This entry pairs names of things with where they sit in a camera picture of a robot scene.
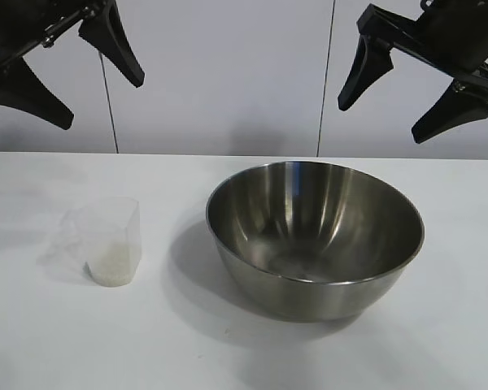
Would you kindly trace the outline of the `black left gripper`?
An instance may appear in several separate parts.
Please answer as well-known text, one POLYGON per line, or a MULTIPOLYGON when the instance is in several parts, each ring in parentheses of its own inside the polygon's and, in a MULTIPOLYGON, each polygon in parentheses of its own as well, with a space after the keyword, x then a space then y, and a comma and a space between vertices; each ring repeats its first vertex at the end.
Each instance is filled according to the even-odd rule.
POLYGON ((37 46, 52 46, 80 22, 79 37, 107 57, 134 87, 143 85, 145 72, 126 37, 115 0, 0 1, 0 106, 63 130, 72 126, 72 111, 21 57, 37 46))

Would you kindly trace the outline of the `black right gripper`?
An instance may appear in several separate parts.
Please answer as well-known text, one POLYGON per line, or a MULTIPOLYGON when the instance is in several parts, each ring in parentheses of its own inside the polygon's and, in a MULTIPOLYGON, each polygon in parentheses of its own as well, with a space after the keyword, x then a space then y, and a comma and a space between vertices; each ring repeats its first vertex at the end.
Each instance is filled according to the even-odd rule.
POLYGON ((488 118, 488 1, 421 1, 417 19, 374 4, 357 21, 359 41, 338 108, 349 110, 393 69, 397 49, 449 75, 453 81, 412 126, 415 143, 488 118))

